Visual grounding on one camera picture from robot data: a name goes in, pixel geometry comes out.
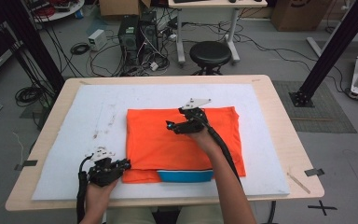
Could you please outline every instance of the black stool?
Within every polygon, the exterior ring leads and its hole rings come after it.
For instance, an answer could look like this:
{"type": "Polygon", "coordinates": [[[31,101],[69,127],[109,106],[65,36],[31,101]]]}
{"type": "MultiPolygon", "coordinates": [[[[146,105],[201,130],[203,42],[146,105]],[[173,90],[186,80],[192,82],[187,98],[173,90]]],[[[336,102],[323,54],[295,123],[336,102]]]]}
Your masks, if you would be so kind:
{"type": "Polygon", "coordinates": [[[190,57],[201,70],[193,75],[213,75],[220,73],[220,67],[231,59],[231,50],[225,44],[216,41],[203,41],[195,44],[190,50],[190,57]]]}

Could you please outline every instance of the orange cloth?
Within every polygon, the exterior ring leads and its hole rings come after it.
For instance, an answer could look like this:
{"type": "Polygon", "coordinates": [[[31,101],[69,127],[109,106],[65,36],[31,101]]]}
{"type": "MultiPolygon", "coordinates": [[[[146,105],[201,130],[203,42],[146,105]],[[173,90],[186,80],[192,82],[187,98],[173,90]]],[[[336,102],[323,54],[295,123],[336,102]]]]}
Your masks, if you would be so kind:
{"type": "MultiPolygon", "coordinates": [[[[235,108],[205,108],[211,126],[230,150],[239,176],[245,176],[235,108]]],[[[127,114],[127,158],[131,169],[124,172],[124,183],[161,182],[157,170],[206,170],[212,165],[198,145],[184,134],[166,128],[165,120],[175,123],[186,118],[178,109],[129,109],[127,114]]]]}

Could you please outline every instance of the floor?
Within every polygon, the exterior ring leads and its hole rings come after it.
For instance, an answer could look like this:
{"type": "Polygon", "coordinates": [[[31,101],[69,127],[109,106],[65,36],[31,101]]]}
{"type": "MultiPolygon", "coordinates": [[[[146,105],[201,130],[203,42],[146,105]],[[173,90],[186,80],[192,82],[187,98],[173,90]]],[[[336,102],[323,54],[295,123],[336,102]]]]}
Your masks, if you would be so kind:
{"type": "MultiPolygon", "coordinates": [[[[89,36],[87,29],[102,24],[93,18],[93,14],[90,14],[82,20],[65,18],[52,22],[55,33],[68,57],[70,56],[69,49],[75,43],[87,41],[89,36]]],[[[107,21],[103,26],[116,35],[119,22],[107,21]]],[[[324,23],[314,32],[279,33],[267,20],[240,20],[238,29],[239,34],[251,37],[265,48],[293,49],[312,59],[316,59],[316,55],[305,38],[312,36],[323,44],[329,37],[329,34],[324,31],[324,23]]],[[[185,39],[193,41],[204,38],[215,40],[220,37],[205,26],[187,25],[184,30],[185,39]]],[[[40,34],[59,66],[57,51],[53,48],[47,33],[41,31],[40,34]]],[[[254,43],[246,42],[246,39],[242,37],[242,42],[236,44],[241,62],[225,65],[221,70],[223,74],[265,74],[272,80],[293,81],[303,81],[307,77],[309,71],[304,64],[286,62],[276,52],[261,51],[254,43]]],[[[188,51],[192,44],[193,42],[186,42],[185,51],[188,51]]],[[[173,44],[170,44],[167,49],[171,65],[164,74],[156,76],[185,76],[197,70],[197,66],[190,61],[188,55],[186,55],[187,61],[183,67],[175,62],[173,44]]],[[[287,59],[303,61],[310,67],[314,65],[313,61],[293,52],[280,50],[280,54],[287,59]]],[[[358,56],[358,42],[352,42],[336,64],[343,74],[343,88],[351,85],[356,56],[358,56]]],[[[73,65],[83,76],[87,76],[88,57],[88,54],[75,55],[72,59],[73,65]]],[[[112,47],[101,53],[94,64],[109,71],[115,71],[119,57],[119,47],[112,47]]],[[[69,69],[66,69],[62,75],[65,78],[74,76],[69,69]]],[[[339,79],[337,70],[332,70],[330,76],[339,79]]],[[[358,101],[353,101],[345,94],[337,92],[332,78],[326,78],[324,82],[357,133],[298,133],[314,167],[322,168],[325,172],[325,175],[320,176],[325,195],[321,199],[278,201],[274,218],[276,223],[358,223],[358,101]],[[327,209],[324,215],[322,209],[308,208],[308,205],[320,206],[319,200],[324,206],[332,206],[337,210],[327,209]]],[[[19,171],[14,170],[14,167],[26,160],[33,142],[39,135],[32,119],[19,118],[24,108],[17,106],[14,100],[14,94],[28,86],[30,86],[30,81],[24,75],[22,68],[14,58],[10,58],[0,68],[0,104],[4,106],[0,111],[0,223],[74,223],[76,221],[75,209],[37,212],[8,212],[5,209],[6,199],[20,174],[19,171]]],[[[267,222],[269,202],[254,202],[252,207],[258,223],[267,222]]]]}

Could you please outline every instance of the desk leg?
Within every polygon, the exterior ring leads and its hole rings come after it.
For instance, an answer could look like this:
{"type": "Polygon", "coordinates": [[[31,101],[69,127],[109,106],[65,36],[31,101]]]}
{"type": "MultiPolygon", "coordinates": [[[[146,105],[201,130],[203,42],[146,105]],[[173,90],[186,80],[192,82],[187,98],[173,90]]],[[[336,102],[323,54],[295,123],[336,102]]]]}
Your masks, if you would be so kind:
{"type": "Polygon", "coordinates": [[[178,34],[176,36],[176,50],[178,51],[178,62],[179,64],[185,63],[185,51],[183,49],[183,42],[182,42],[182,9],[178,9],[177,11],[177,31],[178,34]]]}
{"type": "Polygon", "coordinates": [[[233,42],[233,36],[235,32],[235,27],[237,25],[237,18],[238,18],[238,12],[240,11],[239,8],[235,7],[232,11],[232,17],[231,17],[231,27],[229,28],[229,33],[226,35],[226,41],[229,49],[231,49],[231,57],[234,63],[238,63],[240,61],[240,56],[238,55],[237,49],[234,46],[233,42]]]}

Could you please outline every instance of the floor mat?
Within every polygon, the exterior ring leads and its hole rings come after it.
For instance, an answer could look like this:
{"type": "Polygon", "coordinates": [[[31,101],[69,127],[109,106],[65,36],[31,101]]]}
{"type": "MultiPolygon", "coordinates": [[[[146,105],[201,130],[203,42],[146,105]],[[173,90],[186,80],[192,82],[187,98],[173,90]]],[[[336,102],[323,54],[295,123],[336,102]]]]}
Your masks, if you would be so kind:
{"type": "Polygon", "coordinates": [[[289,92],[296,92],[303,82],[272,81],[297,132],[357,133],[341,106],[322,83],[312,97],[315,107],[294,107],[289,92]]]}

